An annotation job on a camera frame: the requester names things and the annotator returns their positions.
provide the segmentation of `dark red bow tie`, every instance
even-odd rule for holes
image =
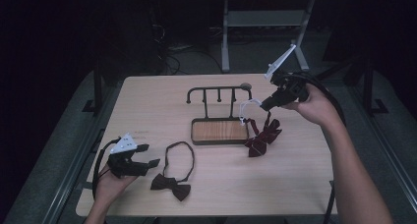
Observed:
[[[150,186],[151,190],[164,190],[170,189],[172,193],[180,200],[184,200],[187,195],[190,193],[190,185],[178,185],[175,178],[166,178],[160,173],[153,179],[152,185]]]
[[[268,112],[268,117],[265,121],[264,129],[261,133],[257,128],[255,120],[246,120],[247,123],[251,123],[251,126],[254,129],[256,135],[254,138],[247,139],[245,142],[245,146],[249,147],[249,157],[258,157],[264,155],[267,152],[267,144],[272,143],[282,132],[282,130],[279,129],[279,121],[273,119],[272,122],[269,123],[269,118],[270,112]]]

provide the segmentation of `wooden table top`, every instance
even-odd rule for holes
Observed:
[[[204,118],[203,95],[191,94],[198,86],[252,85],[253,98],[266,99],[276,86],[263,75],[205,75],[172,77],[130,77],[125,80],[110,117],[100,148],[109,141],[130,133],[137,144],[148,143],[149,150],[132,159],[161,161],[145,177],[135,181],[111,206],[109,215],[123,216],[233,216],[324,214],[331,191],[330,152],[321,128],[297,112],[273,108],[271,118],[280,121],[282,133],[264,156],[248,157],[243,144],[193,145],[191,123]],[[228,117],[230,93],[208,91],[208,116]],[[234,116],[248,93],[236,90]],[[268,113],[255,104],[245,109],[261,130]],[[250,137],[254,135],[249,127]],[[177,141],[188,142],[195,151],[196,163],[189,181],[191,192],[179,201],[169,190],[151,191],[153,178],[162,173],[165,149]],[[103,157],[101,166],[108,156]],[[169,151],[167,177],[183,179],[191,167],[191,153],[180,145]],[[92,180],[91,168],[88,181]],[[92,206],[91,190],[84,189],[77,213],[86,216]]]

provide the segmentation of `dark background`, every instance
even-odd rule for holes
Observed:
[[[221,12],[213,2],[166,1],[159,16],[150,16],[154,3],[144,0],[0,0],[0,221],[86,74],[98,64],[107,84],[157,75],[163,48],[151,24],[204,43],[218,19],[201,13]],[[416,117],[416,16],[414,0],[318,0],[309,27],[333,29],[328,60],[366,56]]]

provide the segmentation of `floor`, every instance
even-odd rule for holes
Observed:
[[[336,64],[322,60],[329,35],[330,30],[309,30],[306,33],[302,48],[313,75]],[[265,73],[268,64],[289,47],[294,30],[277,30],[275,35],[244,37],[231,42],[230,74]],[[208,47],[180,43],[175,45],[175,49],[169,52],[163,75],[222,74],[218,41]],[[293,55],[287,59],[282,69],[298,71]],[[417,223],[416,207],[410,201],[415,198],[413,182],[417,184],[417,158],[413,156],[417,154],[417,122],[396,98],[389,82],[378,73],[374,74],[374,98],[380,99],[389,113],[369,117],[361,105],[362,84],[355,87],[344,85],[341,80],[344,73],[345,70],[342,70],[332,75],[324,84],[341,103],[356,149],[386,200],[395,223]],[[86,102],[93,99],[92,73],[86,76],[68,104],[5,223],[83,223],[84,217],[79,217],[75,208],[81,189],[86,185],[86,176],[93,163],[100,135],[105,130],[122,84],[120,80],[114,86],[103,85],[104,104],[100,112],[94,115],[83,112]],[[294,224],[323,222],[322,215],[286,218]],[[152,221],[153,217],[107,219],[108,223]],[[253,223],[259,222],[259,219],[253,220]],[[336,215],[332,217],[332,222],[338,223]]]

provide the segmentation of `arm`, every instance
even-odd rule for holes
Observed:
[[[95,201],[89,211],[86,224],[102,224],[111,203],[123,194],[125,189],[138,177],[117,178],[109,171],[106,164],[99,173],[99,181],[95,192]]]
[[[336,110],[313,85],[309,98],[283,106],[322,127],[328,137],[336,205],[342,223],[392,223],[387,206],[363,166]]]

